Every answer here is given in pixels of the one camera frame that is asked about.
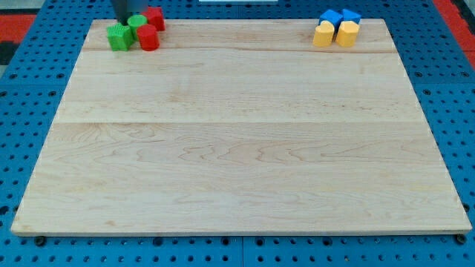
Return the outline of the grey robot arm tool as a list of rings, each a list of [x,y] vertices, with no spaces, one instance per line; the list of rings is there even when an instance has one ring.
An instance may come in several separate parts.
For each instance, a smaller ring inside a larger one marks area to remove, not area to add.
[[[110,0],[116,19],[123,25],[127,25],[128,18],[136,13],[145,11],[148,0]]]

